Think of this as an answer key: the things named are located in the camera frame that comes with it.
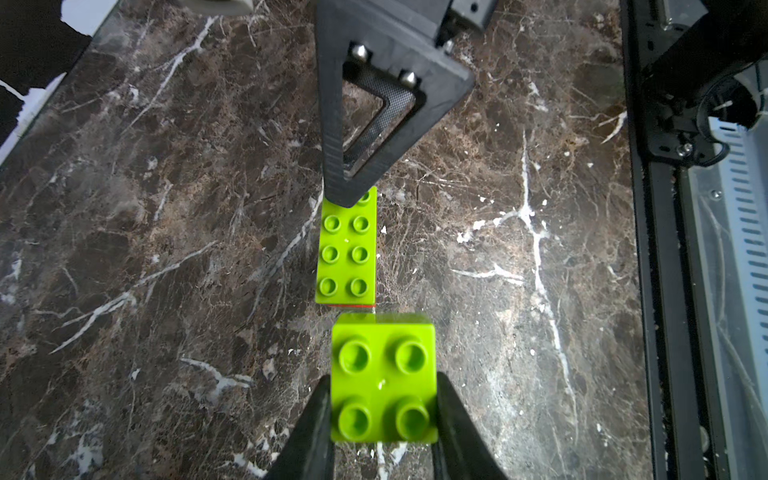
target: black metal frame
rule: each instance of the black metal frame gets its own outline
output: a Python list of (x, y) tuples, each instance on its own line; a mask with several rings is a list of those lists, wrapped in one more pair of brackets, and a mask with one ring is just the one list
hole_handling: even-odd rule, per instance
[(655, 2), (634, 3), (636, 73), (644, 79), (641, 141), (658, 161), (675, 166), (711, 165), (728, 154), (710, 132), (709, 117), (722, 102), (714, 98), (740, 88), (733, 75), (768, 51), (764, 0), (702, 2), (708, 13), (689, 28), (659, 18)]
[[(653, 47), (664, 52), (684, 29), (667, 26), (663, 30), (655, 16), (649, 0), (622, 1), (654, 477), (729, 478), (713, 333), (690, 203), (694, 197), (687, 189), (687, 165), (695, 162), (658, 155), (657, 140), (665, 133), (648, 120), (659, 107), (649, 101), (643, 86), (644, 73), (658, 56), (651, 53), (649, 35), (655, 35)], [(668, 35), (658, 33), (670, 30)], [(701, 428), (710, 439), (706, 451)]]

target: lime green 2x2 brick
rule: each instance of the lime green 2x2 brick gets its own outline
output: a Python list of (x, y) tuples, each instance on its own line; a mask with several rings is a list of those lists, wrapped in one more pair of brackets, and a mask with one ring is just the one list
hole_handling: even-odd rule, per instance
[(334, 442), (437, 442), (435, 327), (426, 317), (345, 313), (332, 338)]
[(323, 200), (315, 301), (376, 304), (376, 187), (352, 208)]

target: lego stud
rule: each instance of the lego stud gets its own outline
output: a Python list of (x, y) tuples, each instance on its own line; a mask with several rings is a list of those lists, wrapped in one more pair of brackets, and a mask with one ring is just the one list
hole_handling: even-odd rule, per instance
[(429, 427), (429, 413), (418, 397), (400, 400), (395, 413), (395, 428), (405, 440), (414, 442), (424, 437)]
[(362, 278), (353, 278), (349, 282), (349, 292), (354, 296), (363, 296), (368, 292), (368, 283)]
[(371, 350), (361, 336), (352, 337), (339, 349), (339, 366), (341, 370), (352, 375), (365, 370), (370, 358)]
[(360, 397), (344, 402), (339, 412), (339, 433), (351, 442), (365, 438), (371, 429), (371, 413)]
[(358, 205), (365, 205), (371, 200), (371, 191), (368, 190), (365, 195), (362, 196), (360, 200), (357, 201)]
[(353, 248), (351, 255), (352, 255), (353, 262), (357, 263), (358, 265), (363, 265), (365, 262), (368, 261), (368, 258), (369, 258), (368, 249), (366, 249), (365, 247)]
[(336, 281), (333, 278), (324, 278), (317, 284), (317, 289), (320, 291), (320, 295), (333, 296), (338, 290)]
[(376, 323), (376, 319), (369, 321), (368, 315), (371, 313), (345, 313), (344, 320), (338, 323)]
[(323, 248), (320, 256), (323, 258), (325, 263), (333, 264), (336, 263), (336, 261), (339, 259), (339, 251), (333, 245), (329, 245)]
[(362, 63), (366, 63), (368, 61), (368, 57), (371, 55), (365, 45), (353, 45), (352, 49), (349, 50), (349, 53), (353, 58), (361, 61)]
[(336, 233), (341, 228), (341, 220), (336, 215), (329, 215), (323, 220), (323, 226), (328, 233)]
[(352, 229), (357, 233), (363, 234), (371, 227), (371, 223), (365, 217), (355, 217), (352, 220)]
[(417, 373), (427, 364), (427, 351), (414, 336), (406, 337), (398, 342), (395, 348), (395, 364), (397, 369), (409, 375)]

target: lego duplo brick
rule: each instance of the lego duplo brick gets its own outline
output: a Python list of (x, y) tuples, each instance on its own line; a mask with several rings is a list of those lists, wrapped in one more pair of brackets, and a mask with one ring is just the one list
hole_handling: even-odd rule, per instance
[(345, 313), (333, 327), (334, 442), (437, 442), (435, 327), (417, 314)]
[(376, 187), (352, 208), (323, 199), (315, 301), (376, 304)]

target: white marble vein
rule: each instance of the white marble vein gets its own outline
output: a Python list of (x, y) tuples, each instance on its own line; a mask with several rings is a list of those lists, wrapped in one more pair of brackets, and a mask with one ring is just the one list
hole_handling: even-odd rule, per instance
[[(185, 256), (183, 259), (179, 260), (178, 262), (173, 263), (172, 265), (166, 266), (165, 268), (163, 268), (159, 272), (152, 273), (151, 275), (148, 275), (148, 276), (142, 278), (141, 280), (136, 282), (130, 289), (128, 289), (125, 292), (121, 293), (120, 295), (116, 296), (112, 300), (109, 300), (105, 304), (97, 307), (96, 309), (92, 310), (91, 312), (88, 312), (88, 313), (86, 313), (84, 315), (80, 315), (79, 317), (77, 317), (75, 319), (68, 320), (67, 322), (64, 322), (58, 328), (62, 328), (64, 326), (71, 325), (72, 323), (79, 322), (80, 320), (84, 319), (85, 317), (88, 317), (88, 321), (73, 336), (71, 336), (70, 338), (66, 339), (61, 345), (59, 345), (58, 347), (53, 349), (51, 351), (51, 353), (58, 352), (59, 350), (65, 348), (66, 346), (70, 345), (72, 342), (74, 342), (75, 340), (77, 340), (81, 336), (83, 336), (83, 334), (85, 332), (87, 332), (88, 329), (91, 328), (91, 326), (94, 324), (94, 322), (96, 321), (96, 319), (99, 316), (104, 315), (105, 313), (114, 312), (115, 310), (117, 310), (117, 309), (121, 308), (122, 306), (124, 306), (126, 303), (130, 304), (131, 306), (136, 306), (137, 300), (136, 300), (136, 297), (133, 294), (133, 290), (135, 288), (137, 288), (139, 286), (142, 286), (145, 283), (149, 282), (150, 280), (154, 280), (154, 279), (158, 278), (159, 276), (163, 276), (165, 273), (168, 273), (168, 272), (170, 272), (172, 270), (176, 270), (179, 266), (181, 266), (182, 263), (184, 263), (185, 261), (189, 260), (190, 258), (197, 257), (198, 255), (201, 255), (206, 250), (211, 248), (215, 243), (216, 243), (216, 241), (214, 240), (214, 241), (208, 243), (208, 245), (206, 245), (205, 247), (203, 247), (203, 248), (201, 248), (201, 249), (199, 249), (197, 251), (194, 251), (194, 252), (190, 253), (189, 255)], [(38, 312), (38, 313), (51, 313), (53, 315), (59, 316), (59, 318), (63, 317), (63, 315), (57, 314), (55, 312), (43, 312), (43, 311), (38, 311), (38, 310), (36, 310), (36, 312)]]
[(384, 458), (384, 444), (381, 442), (376, 443), (376, 460), (379, 463), (379, 480), (388, 480), (389, 472), (387, 472)]
[(536, 231), (536, 229), (533, 226), (533, 222), (531, 218), (535, 215), (535, 212), (531, 209), (531, 203), (530, 203), (530, 197), (531, 197), (531, 191), (530, 187), (528, 186), (528, 139), (525, 136), (525, 132), (523, 131), (523, 155), (521, 159), (522, 163), (522, 178), (523, 178), (523, 205), (520, 207), (520, 209), (517, 212), (517, 217), (520, 218), (520, 220), (525, 223), (525, 227), (528, 229), (528, 232), (533, 237), (533, 257), (535, 262), (535, 275), (536, 275), (536, 292), (541, 297), (541, 303), (537, 306), (539, 311), (543, 313), (548, 321), (549, 326), (552, 331), (552, 343), (554, 345), (554, 350), (558, 355), (558, 358), (560, 359), (560, 366), (563, 372), (563, 380), (565, 381), (565, 392), (568, 394), (569, 397), (571, 397), (571, 401), (573, 402), (573, 415), (574, 420), (577, 418), (576, 415), (576, 395), (574, 393), (573, 388), (571, 387), (571, 371), (568, 367), (568, 358), (565, 355), (565, 351), (563, 350), (561, 341), (560, 341), (560, 330), (558, 329), (558, 324), (555, 321), (554, 314), (552, 312), (551, 303), (549, 301), (549, 297), (547, 295), (547, 289), (544, 286), (544, 283), (541, 281), (541, 239), (542, 238), (549, 238), (549, 232), (542, 228), (541, 231)]
[(130, 124), (128, 125), (128, 128), (131, 128), (134, 126), (134, 124), (139, 120), (139, 118), (143, 117), (145, 113), (149, 111), (150, 108), (154, 105), (154, 102), (157, 100), (157, 97), (160, 96), (160, 94), (163, 92), (165, 87), (168, 85), (168, 82), (170, 81), (171, 77), (174, 76), (174, 73), (176, 73), (176, 69), (179, 68), (179, 65), (184, 61), (184, 57), (187, 56), (187, 54), (191, 53), (192, 51), (203, 51), (201, 45), (203, 44), (203, 40), (208, 36), (208, 32), (210, 31), (210, 26), (214, 24), (214, 22), (217, 20), (218, 17), (208, 17), (208, 19), (205, 21), (205, 26), (203, 27), (203, 30), (200, 31), (199, 34), (197, 34), (197, 38), (195, 38), (195, 41), (192, 45), (186, 47), (184, 50), (180, 51), (176, 54), (175, 57), (173, 57), (172, 60), (167, 62), (164, 67), (167, 68), (170, 66), (170, 70), (168, 71), (168, 75), (165, 76), (163, 81), (160, 83), (160, 87), (157, 88), (157, 91), (154, 92), (154, 96), (152, 99), (149, 100), (149, 103), (147, 103), (147, 106), (144, 107), (141, 112), (139, 112), (139, 115), (134, 118)]
[(232, 461), (238, 467), (245, 467), (245, 469), (256, 478), (264, 478), (266, 476), (266, 470), (263, 470), (253, 464), (250, 460), (245, 459), (243, 453), (233, 454), (234, 460)]
[(626, 110), (622, 111), (619, 115), (617, 115), (617, 116), (615, 116), (613, 118), (609, 118), (606, 121), (603, 121), (603, 122), (599, 123), (598, 127), (602, 127), (603, 125), (605, 125), (607, 123), (610, 123), (610, 122), (612, 122), (614, 120), (616, 121), (616, 126), (614, 127), (614, 130), (611, 132), (611, 134), (609, 134), (605, 138), (605, 140), (600, 142), (600, 144), (604, 144), (604, 143), (608, 142), (611, 138), (613, 138), (616, 135), (618, 135), (619, 131), (621, 131), (621, 128), (624, 126), (624, 122), (627, 120), (627, 111)]
[(188, 357), (181, 357), (179, 360), (181, 360), (182, 362), (188, 365), (196, 366), (199, 369), (203, 369), (214, 376), (214, 378), (216, 379), (216, 387), (213, 390), (211, 390), (210, 393), (208, 394), (208, 399), (213, 404), (216, 404), (219, 401), (219, 396), (225, 389), (229, 389), (234, 386), (239, 386), (244, 389), (249, 389), (251, 384), (253, 383), (253, 379), (247, 375), (235, 375), (233, 376), (233, 378), (230, 378), (228, 376), (223, 376), (221, 375), (221, 372), (219, 372), (216, 369), (216, 367), (212, 366), (207, 362), (202, 362), (200, 360), (195, 360)]
[(299, 233), (296, 234), (296, 236), (293, 238), (293, 240), (288, 243), (288, 246), (283, 250), (283, 252), (280, 254), (279, 257), (277, 257), (277, 261), (272, 266), (270, 271), (267, 273), (266, 277), (259, 279), (259, 273), (260, 271), (257, 270), (248, 277), (249, 281), (253, 281), (256, 279), (259, 279), (261, 282), (261, 286), (259, 287), (259, 290), (256, 293), (256, 298), (253, 300), (253, 307), (250, 309), (250, 313), (248, 314), (248, 317), (246, 318), (246, 321), (249, 322), (253, 318), (253, 315), (256, 313), (256, 308), (259, 306), (259, 302), (261, 301), (261, 296), (264, 293), (264, 290), (266, 289), (267, 285), (269, 284), (269, 281), (272, 279), (272, 277), (277, 273), (277, 271), (283, 266), (283, 264), (286, 261), (286, 258), (288, 258), (288, 255), (290, 255), (291, 250), (293, 250), (296, 245), (299, 244), (301, 240), (303, 240), (304, 237), (306, 237), (306, 234), (310, 231), (310, 227), (312, 226), (312, 223), (314, 223), (315, 218), (317, 217), (317, 212), (320, 210), (320, 207), (323, 205), (323, 192), (325, 190), (325, 185), (321, 185), (320, 187), (320, 193), (317, 195), (317, 200), (310, 198), (314, 204), (312, 205), (312, 212), (310, 213), (310, 217), (304, 222), (299, 229)]
[(0, 293), (0, 302), (13, 305), (16, 303), (16, 293), (18, 292), (18, 278), (22, 274), (21, 257), (11, 263), (11, 272), (0, 279), (0, 285), (6, 285), (5, 293)]
[(101, 438), (103, 428), (103, 424), (97, 423), (83, 432), (78, 440), (78, 447), (67, 457), (66, 462), (74, 462), (78, 465), (78, 475), (75, 478), (83, 478), (91, 471), (92, 465), (98, 470), (104, 463), (104, 443)]
[(170, 189), (173, 188), (173, 184), (166, 180), (165, 182), (165, 189), (163, 190), (163, 197), (160, 199), (160, 204), (157, 205), (157, 211), (154, 213), (154, 221), (158, 221), (160, 219), (160, 214), (163, 211), (163, 207), (165, 207), (165, 202), (168, 200), (168, 192), (170, 192)]
[(392, 463), (395, 465), (400, 465), (400, 461), (402, 460), (402, 457), (406, 454), (407, 450), (408, 450), (408, 442), (400, 442), (397, 445), (397, 448), (393, 449), (389, 453), (392, 456)]
[(492, 278), (494, 276), (500, 276), (512, 285), (522, 285), (524, 283), (524, 279), (521, 275), (508, 272), (496, 263), (493, 264), (493, 270), (489, 270), (488, 272), (468, 272), (465, 270), (454, 270), (452, 268), (451, 271), (457, 275), (470, 276), (471, 278)]

